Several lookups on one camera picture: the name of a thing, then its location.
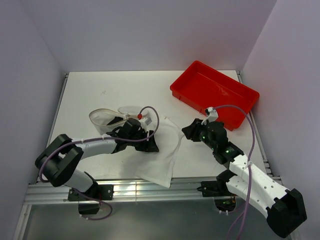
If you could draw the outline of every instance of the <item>white table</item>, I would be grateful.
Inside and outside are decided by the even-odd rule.
[[[221,71],[238,81],[234,70]],[[51,140],[59,134],[71,138],[98,136],[89,119],[95,109],[117,110],[121,106],[153,106],[161,115],[167,116],[180,128],[203,118],[196,110],[172,96],[170,85],[183,71],[112,71],[71,72],[68,76]],[[248,154],[252,144],[249,123],[244,120],[240,128],[228,131],[229,141]],[[116,154],[102,154],[82,160],[77,169],[86,171],[95,179],[134,179],[135,161],[130,159],[134,151],[127,148]],[[252,162],[265,170],[262,153],[255,145]],[[201,142],[182,139],[173,177],[215,177],[225,170],[218,164],[212,151]]]

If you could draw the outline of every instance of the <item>red tray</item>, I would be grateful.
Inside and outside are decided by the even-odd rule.
[[[202,62],[193,62],[170,86],[172,95],[202,114],[208,107],[236,105],[248,113],[259,98],[259,93],[238,81],[214,70]],[[226,107],[217,110],[228,130],[237,129],[245,116],[237,109]]]

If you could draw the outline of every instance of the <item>white wall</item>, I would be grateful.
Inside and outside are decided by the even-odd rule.
[[[320,1],[277,1],[243,69],[272,170],[304,197],[303,239],[320,236]]]
[[[21,0],[65,71],[241,70],[276,0]]]
[[[43,151],[62,72],[17,0],[0,0],[0,235],[12,239]]]

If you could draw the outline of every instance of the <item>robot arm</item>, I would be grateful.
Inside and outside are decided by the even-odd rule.
[[[209,107],[206,119],[196,118],[190,126],[182,129],[188,140],[204,142],[213,150],[217,162],[227,170],[217,176],[213,186],[216,193],[238,195],[247,198],[249,169],[251,167],[251,193],[249,203],[261,212],[270,228],[280,237],[286,238],[306,219],[304,200],[295,188],[287,189],[272,180],[252,162],[236,145],[228,140],[222,122],[216,122],[217,112]]]
[[[66,134],[61,134],[36,159],[35,165],[40,170],[45,160],[54,151],[65,144],[75,142],[76,144],[70,144],[57,152],[44,166],[43,174],[54,187],[66,185],[91,198],[99,198],[101,192],[93,177],[76,169],[79,161],[100,154],[115,154],[125,150],[127,146],[132,146],[140,152],[159,152],[154,136],[139,142],[108,139],[141,140],[147,138],[153,133],[151,130],[146,131],[150,122],[149,118],[140,120],[129,118],[123,126],[117,126],[113,131],[103,134],[101,139],[104,140],[102,141],[84,142],[81,139],[71,139]]]

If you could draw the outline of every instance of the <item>purple wire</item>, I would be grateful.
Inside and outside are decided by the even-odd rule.
[[[151,138],[153,135],[155,135],[155,133],[157,132],[158,128],[159,128],[159,124],[160,124],[160,118],[159,118],[159,114],[158,112],[156,111],[156,109],[152,106],[145,106],[143,107],[141,110],[140,110],[140,114],[142,113],[143,110],[145,109],[152,109],[156,115],[156,119],[157,119],[157,123],[156,123],[156,127],[153,131],[153,133],[151,133],[149,136],[145,137],[145,138],[142,138],[142,139],[136,139],[136,140],[133,140],[133,139],[125,139],[125,138],[120,138],[120,137],[113,137],[113,136],[108,136],[108,137],[94,137],[94,138],[89,138],[89,139],[84,139],[84,140],[78,140],[78,141],[71,141],[71,142],[68,142],[60,147],[58,147],[56,150],[54,150],[48,157],[47,159],[43,162],[41,168],[40,168],[40,171],[39,171],[39,178],[40,178],[40,181],[43,182],[43,183],[48,183],[49,181],[48,180],[44,180],[42,175],[43,175],[43,172],[44,172],[44,169],[47,165],[47,163],[49,162],[49,160],[54,156],[56,155],[57,153],[59,153],[62,149],[70,146],[70,145],[76,145],[76,144],[82,144],[82,143],[91,143],[91,142],[97,142],[97,141],[103,141],[103,140],[120,140],[120,141],[124,141],[124,142],[131,142],[131,143],[139,143],[139,142],[143,142],[143,141],[146,141],[148,140],[149,138]],[[113,208],[112,206],[105,202],[105,201],[102,201],[102,200],[98,200],[98,199],[94,199],[94,198],[91,198],[89,196],[86,196],[85,194],[83,194],[82,192],[80,192],[78,189],[75,189],[74,188],[74,191],[77,192],[80,196],[82,196],[83,198],[85,199],[88,199],[88,200],[91,200],[91,201],[96,201],[98,203],[101,203],[101,204],[104,204],[104,205],[107,205],[110,207],[110,212],[106,215],[106,216],[103,216],[103,217],[100,217],[100,218],[91,218],[91,217],[88,217],[88,220],[92,220],[92,221],[98,221],[98,220],[103,220],[103,219],[106,219],[108,218],[112,211],[113,211]]]
[[[249,124],[250,124],[250,127],[251,127],[251,132],[252,132],[252,146],[251,146],[251,149],[250,149],[250,152],[248,154],[248,162],[250,161],[250,158],[251,158],[251,155],[252,155],[252,152],[254,151],[254,147],[255,147],[255,128],[250,120],[250,118],[247,116],[246,112],[243,111],[240,107],[238,106],[235,106],[235,105],[230,105],[230,104],[227,104],[227,105],[221,105],[221,106],[217,106],[217,107],[214,107],[213,109],[217,110],[217,109],[221,109],[221,108],[235,108],[235,109],[238,109],[240,110],[244,116],[246,117],[246,119],[248,120]],[[248,171],[249,171],[249,180],[248,180],[248,192],[247,192],[247,195],[246,195],[246,200],[245,200],[245,204],[244,204],[244,210],[243,212],[237,217],[237,219],[232,223],[232,225],[230,226],[227,234],[226,234],[226,239],[229,239],[229,235],[232,231],[232,228],[236,225],[237,221],[243,216],[242,218],[242,222],[241,222],[241,226],[240,226],[240,229],[239,229],[239,232],[238,232],[238,235],[236,237],[237,240],[240,239],[241,237],[241,234],[244,230],[244,227],[245,227],[245,222],[246,222],[246,217],[247,217],[247,213],[248,213],[248,209],[249,209],[249,200],[250,200],[250,194],[251,194],[251,186],[252,186],[252,172],[251,172],[251,166],[248,165]]]

